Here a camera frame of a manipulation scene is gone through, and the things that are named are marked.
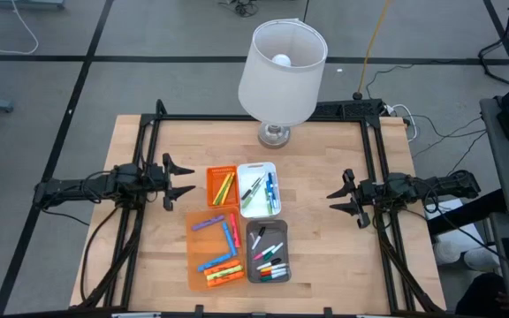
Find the white paper sheet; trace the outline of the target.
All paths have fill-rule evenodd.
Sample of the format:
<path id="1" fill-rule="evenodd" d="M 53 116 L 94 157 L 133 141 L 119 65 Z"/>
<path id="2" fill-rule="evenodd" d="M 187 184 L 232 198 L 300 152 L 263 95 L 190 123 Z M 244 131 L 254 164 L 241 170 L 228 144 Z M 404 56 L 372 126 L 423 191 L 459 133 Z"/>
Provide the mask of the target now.
<path id="1" fill-rule="evenodd" d="M 463 206 L 463 202 L 460 199 L 453 199 L 448 201 L 440 201 L 438 203 L 438 208 L 434 203 L 428 204 L 423 212 L 428 220 L 433 219 L 437 216 L 441 216 L 447 212 L 450 212 L 456 208 L 461 208 Z"/>

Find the purple highlighter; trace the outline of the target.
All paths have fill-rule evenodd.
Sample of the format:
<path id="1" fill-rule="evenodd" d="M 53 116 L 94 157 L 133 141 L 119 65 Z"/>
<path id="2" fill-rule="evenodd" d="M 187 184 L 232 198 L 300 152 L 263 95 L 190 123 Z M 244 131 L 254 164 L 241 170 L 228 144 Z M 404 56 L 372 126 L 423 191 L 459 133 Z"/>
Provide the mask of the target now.
<path id="1" fill-rule="evenodd" d="M 205 221 L 202 221 L 200 223 L 197 223 L 197 224 L 194 224 L 191 229 L 192 231 L 198 231 L 198 230 L 201 230 L 203 228 L 206 228 L 214 223 L 218 223 L 218 222 L 222 222 L 224 220 L 224 215 L 218 215 L 218 216 L 215 216 L 215 217 L 212 217 L 208 220 L 205 220 Z"/>

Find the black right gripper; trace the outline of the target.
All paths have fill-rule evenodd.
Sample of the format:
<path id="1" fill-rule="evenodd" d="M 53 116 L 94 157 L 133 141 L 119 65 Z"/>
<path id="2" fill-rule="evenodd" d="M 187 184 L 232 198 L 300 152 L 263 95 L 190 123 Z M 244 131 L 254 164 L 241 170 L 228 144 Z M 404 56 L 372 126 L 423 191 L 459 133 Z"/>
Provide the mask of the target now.
<path id="1" fill-rule="evenodd" d="M 345 212 L 351 216 L 357 216 L 357 225 L 364 229 L 370 225 L 368 213 L 363 210 L 363 206 L 372 205 L 375 195 L 375 184 L 371 179 L 362 180 L 358 185 L 354 183 L 355 176 L 351 169 L 347 169 L 343 174 L 344 184 L 341 189 L 327 196 L 327 199 L 335 199 L 351 195 L 348 203 L 338 203 L 330 205 L 330 208 Z"/>

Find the pink highlighter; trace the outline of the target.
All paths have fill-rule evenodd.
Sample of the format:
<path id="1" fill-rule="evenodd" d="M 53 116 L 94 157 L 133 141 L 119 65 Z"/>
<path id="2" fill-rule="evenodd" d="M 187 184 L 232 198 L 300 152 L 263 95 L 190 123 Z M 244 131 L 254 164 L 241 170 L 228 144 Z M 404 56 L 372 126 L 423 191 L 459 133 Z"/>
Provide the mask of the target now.
<path id="1" fill-rule="evenodd" d="M 238 226 L 238 220 L 234 213 L 231 213 L 231 223 L 232 223 L 232 236 L 233 236 L 233 243 L 236 248 L 240 248 L 241 246 L 241 240 L 239 237 L 239 226 Z"/>

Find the blue highlighter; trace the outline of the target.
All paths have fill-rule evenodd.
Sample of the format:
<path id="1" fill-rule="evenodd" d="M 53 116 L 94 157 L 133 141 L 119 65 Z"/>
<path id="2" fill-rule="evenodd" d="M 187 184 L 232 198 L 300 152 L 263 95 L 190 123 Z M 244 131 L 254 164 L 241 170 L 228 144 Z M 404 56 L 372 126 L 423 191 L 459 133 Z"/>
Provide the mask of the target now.
<path id="1" fill-rule="evenodd" d="M 199 265 L 197 267 L 197 271 L 201 272 L 203 270 L 213 268 L 213 267 L 215 267 L 216 265 L 218 265 L 220 263 L 223 263 L 225 261 L 229 261 L 232 257 L 233 257 L 233 254 L 231 254 L 231 253 L 224 254 L 222 256 L 217 257 L 216 259 L 213 259 L 211 261 L 207 261 L 207 262 L 203 263 L 202 265 Z"/>
<path id="2" fill-rule="evenodd" d="M 227 244 L 228 244 L 228 246 L 230 248 L 230 253 L 231 253 L 232 257 L 234 257 L 234 256 L 237 255 L 237 249 L 236 249 L 236 246 L 235 246 L 235 244 L 233 242 L 233 238 L 232 238 L 231 232 L 230 232 L 229 227 L 228 227 L 226 222 L 223 222 L 222 226 L 223 226 L 224 235 L 225 235 Z"/>

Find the white plastic bin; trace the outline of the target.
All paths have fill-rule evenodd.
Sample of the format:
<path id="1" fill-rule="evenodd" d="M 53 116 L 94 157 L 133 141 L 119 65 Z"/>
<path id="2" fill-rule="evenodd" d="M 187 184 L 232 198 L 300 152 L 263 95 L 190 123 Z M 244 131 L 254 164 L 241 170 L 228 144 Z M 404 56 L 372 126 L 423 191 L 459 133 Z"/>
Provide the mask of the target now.
<path id="1" fill-rule="evenodd" d="M 247 219 L 262 219 L 277 216 L 282 210 L 282 201 L 280 197 L 276 165 L 271 162 L 241 164 L 237 168 L 237 172 L 240 195 L 239 206 L 241 215 Z M 272 216 L 269 215 L 266 205 L 266 198 L 269 197 L 266 188 L 268 172 L 273 173 L 276 178 L 277 200 L 279 205 L 277 211 L 273 209 L 274 214 Z M 256 195 L 254 196 L 250 204 L 246 208 L 242 208 L 241 207 L 243 202 L 241 200 L 242 195 L 255 182 L 255 180 L 261 176 L 262 176 L 261 187 L 258 189 Z"/>

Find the black-capped white marker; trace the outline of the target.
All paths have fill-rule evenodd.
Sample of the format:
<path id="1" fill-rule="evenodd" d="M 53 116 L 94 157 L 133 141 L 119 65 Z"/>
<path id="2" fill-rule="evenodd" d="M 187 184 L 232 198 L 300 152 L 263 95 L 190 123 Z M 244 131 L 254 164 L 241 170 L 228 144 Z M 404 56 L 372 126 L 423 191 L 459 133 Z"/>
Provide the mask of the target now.
<path id="1" fill-rule="evenodd" d="M 253 245 L 251 247 L 251 250 L 254 251 L 256 249 L 256 247 L 258 246 L 260 240 L 262 239 L 262 236 L 263 236 L 265 231 L 266 231 L 266 227 L 265 226 L 260 228 L 260 230 L 258 231 L 257 236 L 254 239 L 254 243 L 253 243 Z"/>
<path id="2" fill-rule="evenodd" d="M 255 182 L 247 189 L 247 191 L 242 195 L 241 200 L 244 201 L 250 194 L 253 192 L 256 186 L 262 181 L 262 176 L 257 178 Z"/>

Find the translucent grey bin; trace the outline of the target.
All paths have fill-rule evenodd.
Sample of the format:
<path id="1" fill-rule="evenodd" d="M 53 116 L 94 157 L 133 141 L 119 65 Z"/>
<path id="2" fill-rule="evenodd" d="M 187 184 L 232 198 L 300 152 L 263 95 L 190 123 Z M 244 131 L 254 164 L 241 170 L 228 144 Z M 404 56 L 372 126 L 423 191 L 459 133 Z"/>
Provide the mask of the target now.
<path id="1" fill-rule="evenodd" d="M 257 236 L 260 228 L 263 226 L 266 227 L 266 231 L 264 232 L 258 246 L 253 251 L 251 250 L 251 247 L 254 243 L 255 237 Z M 289 261 L 287 245 L 287 230 L 288 230 L 287 223 L 283 220 L 251 221 L 247 224 L 247 279 L 250 283 L 253 284 L 285 283 L 290 280 L 292 271 L 291 264 Z M 262 252 L 263 250 L 272 245 L 277 246 L 281 242 L 284 242 L 284 245 L 267 261 L 265 261 L 263 257 L 256 261 L 253 260 L 253 257 L 256 254 Z M 262 282 L 261 271 L 256 270 L 256 268 L 262 265 L 263 263 L 271 261 L 275 258 L 280 258 L 282 260 L 280 263 L 288 264 L 286 266 L 288 274 L 286 276 L 282 276 L 271 281 Z"/>

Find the yellow-green highlighter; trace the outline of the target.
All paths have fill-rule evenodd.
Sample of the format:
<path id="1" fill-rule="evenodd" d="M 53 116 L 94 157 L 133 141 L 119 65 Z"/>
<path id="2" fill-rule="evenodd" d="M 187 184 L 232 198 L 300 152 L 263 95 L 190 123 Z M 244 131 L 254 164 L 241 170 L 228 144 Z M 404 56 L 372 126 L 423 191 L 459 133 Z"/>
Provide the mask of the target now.
<path id="1" fill-rule="evenodd" d="M 223 276 L 227 276 L 227 275 L 230 275 L 230 274 L 233 274 L 235 272 L 239 272 L 243 269 L 242 265 L 237 265 L 235 267 L 232 267 L 232 268 L 228 268 L 228 269 L 223 269 L 221 271 L 218 271 L 216 273 L 213 273 L 213 274 L 209 274 L 207 275 L 207 280 L 214 280 L 216 278 L 219 278 L 219 277 L 223 277 Z"/>

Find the green thin marker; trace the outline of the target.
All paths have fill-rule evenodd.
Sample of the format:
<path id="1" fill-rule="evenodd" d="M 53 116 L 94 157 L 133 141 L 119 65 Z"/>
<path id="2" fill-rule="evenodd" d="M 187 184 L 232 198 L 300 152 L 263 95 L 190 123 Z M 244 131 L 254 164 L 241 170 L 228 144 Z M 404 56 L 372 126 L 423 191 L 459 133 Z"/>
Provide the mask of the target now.
<path id="1" fill-rule="evenodd" d="M 226 188 L 227 184 L 228 184 L 228 180 L 230 179 L 231 177 L 231 173 L 228 173 L 223 181 L 223 183 L 221 184 L 218 192 L 217 192 L 217 195 L 215 197 L 215 199 L 213 200 L 213 205 L 219 205 L 219 201 L 221 200 L 220 197 L 222 196 L 222 194 L 224 193 L 224 189 Z"/>

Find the orange slotted basket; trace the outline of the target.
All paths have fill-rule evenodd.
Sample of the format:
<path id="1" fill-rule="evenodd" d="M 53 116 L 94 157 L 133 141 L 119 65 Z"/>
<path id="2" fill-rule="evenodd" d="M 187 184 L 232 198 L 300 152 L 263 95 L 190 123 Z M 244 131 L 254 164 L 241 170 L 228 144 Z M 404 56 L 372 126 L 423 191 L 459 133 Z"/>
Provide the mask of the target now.
<path id="1" fill-rule="evenodd" d="M 213 205 L 217 192 L 228 173 L 234 172 L 232 188 L 228 193 L 224 205 Z M 207 168 L 207 203 L 210 208 L 237 207 L 240 204 L 238 172 L 234 165 Z"/>

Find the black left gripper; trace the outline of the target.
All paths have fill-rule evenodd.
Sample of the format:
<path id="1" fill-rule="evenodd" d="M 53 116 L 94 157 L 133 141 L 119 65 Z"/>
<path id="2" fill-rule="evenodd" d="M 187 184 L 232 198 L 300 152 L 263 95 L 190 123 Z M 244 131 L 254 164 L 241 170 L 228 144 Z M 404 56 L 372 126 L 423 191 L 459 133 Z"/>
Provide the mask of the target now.
<path id="1" fill-rule="evenodd" d="M 155 192 L 164 192 L 163 208 L 167 211 L 173 210 L 172 200 L 177 200 L 180 196 L 195 188 L 195 185 L 182 187 L 171 186 L 171 174 L 175 176 L 193 174 L 194 170 L 183 168 L 175 164 L 168 153 L 163 154 L 163 163 L 159 166 L 152 163 L 148 166 L 148 179 Z"/>

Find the grey cart base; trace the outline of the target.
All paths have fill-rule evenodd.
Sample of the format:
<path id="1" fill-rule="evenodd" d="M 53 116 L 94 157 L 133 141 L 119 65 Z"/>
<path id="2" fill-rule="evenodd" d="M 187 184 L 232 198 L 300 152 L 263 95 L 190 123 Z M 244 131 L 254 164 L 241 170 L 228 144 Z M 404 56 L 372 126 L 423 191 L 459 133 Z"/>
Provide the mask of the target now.
<path id="1" fill-rule="evenodd" d="M 34 9 L 58 9 L 65 8 L 65 0 L 0 0 L 0 6 L 13 6 Z"/>

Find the translucent orange bin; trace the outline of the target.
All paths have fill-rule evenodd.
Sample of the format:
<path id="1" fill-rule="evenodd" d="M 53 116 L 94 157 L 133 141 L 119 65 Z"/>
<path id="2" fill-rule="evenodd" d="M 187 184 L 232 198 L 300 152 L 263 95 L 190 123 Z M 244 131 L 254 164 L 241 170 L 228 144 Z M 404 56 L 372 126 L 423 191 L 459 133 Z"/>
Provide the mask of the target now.
<path id="1" fill-rule="evenodd" d="M 239 260 L 240 265 L 243 267 L 241 271 L 244 271 L 245 275 L 238 280 L 234 280 L 215 287 L 208 287 L 208 280 L 206 278 L 207 276 L 203 274 L 204 270 L 198 272 L 197 267 L 207 261 L 211 261 L 230 252 L 222 224 L 223 222 L 227 223 L 232 235 L 231 213 L 234 213 L 238 220 L 241 246 L 240 248 L 236 248 L 237 255 L 232 257 L 229 261 Z M 218 215 L 224 215 L 224 220 L 222 222 L 214 223 L 198 231 L 192 231 L 191 227 L 194 224 L 200 223 Z M 204 292 L 209 289 L 237 285 L 240 281 L 246 278 L 246 246 L 242 242 L 240 234 L 239 211 L 236 207 L 214 208 L 210 210 L 191 212 L 186 215 L 187 280 L 188 287 L 192 291 Z"/>

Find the orange highlighter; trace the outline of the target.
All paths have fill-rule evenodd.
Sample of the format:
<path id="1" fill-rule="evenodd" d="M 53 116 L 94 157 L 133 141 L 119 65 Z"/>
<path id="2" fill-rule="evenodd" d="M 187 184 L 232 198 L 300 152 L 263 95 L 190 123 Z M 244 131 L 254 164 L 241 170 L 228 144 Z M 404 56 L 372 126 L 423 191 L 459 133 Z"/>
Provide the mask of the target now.
<path id="1" fill-rule="evenodd" d="M 214 266 L 212 268 L 205 269 L 203 271 L 203 274 L 205 276 L 208 276 L 208 275 L 215 274 L 217 272 L 220 272 L 220 271 L 223 271 L 223 270 L 226 270 L 226 269 L 234 268 L 234 267 L 239 266 L 239 265 L 240 265 L 240 261 L 239 260 L 227 261 L 225 263 L 218 264 L 218 265 L 216 265 L 216 266 Z"/>
<path id="2" fill-rule="evenodd" d="M 225 283 L 228 283 L 228 282 L 231 282 L 234 280 L 238 280 L 238 279 L 242 278 L 244 275 L 245 275 L 244 271 L 238 271 L 238 272 L 234 272 L 229 275 L 226 275 L 226 276 L 217 277 L 217 278 L 209 280 L 207 282 L 207 286 L 208 287 L 219 286 L 221 284 L 225 284 Z"/>

